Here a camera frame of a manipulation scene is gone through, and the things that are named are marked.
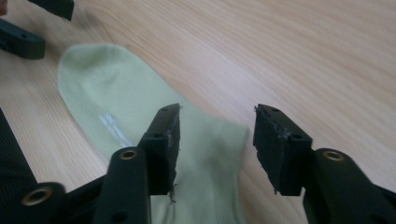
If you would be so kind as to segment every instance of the green cloth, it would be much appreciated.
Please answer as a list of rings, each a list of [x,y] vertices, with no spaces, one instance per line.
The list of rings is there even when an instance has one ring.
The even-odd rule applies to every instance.
[[[70,48],[58,84],[74,119],[107,158],[136,146],[157,111],[179,103],[176,203],[152,196],[152,223],[246,223],[238,199],[246,127],[208,116],[136,55],[112,44]]]

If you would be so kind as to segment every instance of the light wood grain surface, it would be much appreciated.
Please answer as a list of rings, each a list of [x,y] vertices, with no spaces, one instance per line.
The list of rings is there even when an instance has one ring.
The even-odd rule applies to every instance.
[[[70,46],[113,42],[208,113],[250,128],[240,174],[248,223],[305,223],[302,198],[274,195],[252,146],[254,105],[284,111],[396,191],[396,2],[76,0],[71,22],[25,0],[7,21],[43,36],[46,56],[0,51],[0,106],[38,181],[75,189],[106,172],[57,88]]]

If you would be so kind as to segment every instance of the table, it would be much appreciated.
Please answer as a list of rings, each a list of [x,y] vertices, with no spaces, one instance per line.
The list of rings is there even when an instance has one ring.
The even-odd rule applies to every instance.
[[[248,223],[306,222],[302,197],[274,195],[257,162],[256,104],[396,191],[394,1],[77,0],[69,22],[10,0],[4,19],[47,40],[38,61],[0,51],[0,106],[39,182],[72,190],[106,172],[60,97],[57,65],[70,46],[112,42],[207,113],[249,127],[239,181]]]

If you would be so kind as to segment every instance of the folded cloth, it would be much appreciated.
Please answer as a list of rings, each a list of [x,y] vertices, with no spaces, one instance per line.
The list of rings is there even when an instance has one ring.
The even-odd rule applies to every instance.
[[[207,115],[121,46],[68,49],[59,64],[58,85],[76,122],[108,158],[136,146],[161,107],[179,103],[176,202],[151,196],[152,223],[246,223],[238,198],[246,127]]]

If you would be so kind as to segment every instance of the wooden surface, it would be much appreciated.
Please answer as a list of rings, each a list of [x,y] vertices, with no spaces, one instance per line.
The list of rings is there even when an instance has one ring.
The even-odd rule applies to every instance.
[[[72,45],[113,42],[203,110],[250,128],[239,185],[248,223],[306,222],[302,198],[275,196],[256,160],[258,103],[396,191],[395,1],[77,0],[71,22],[8,2],[4,19],[47,40],[39,61],[0,51],[0,106],[40,182],[71,190],[105,173],[64,106],[57,65]]]

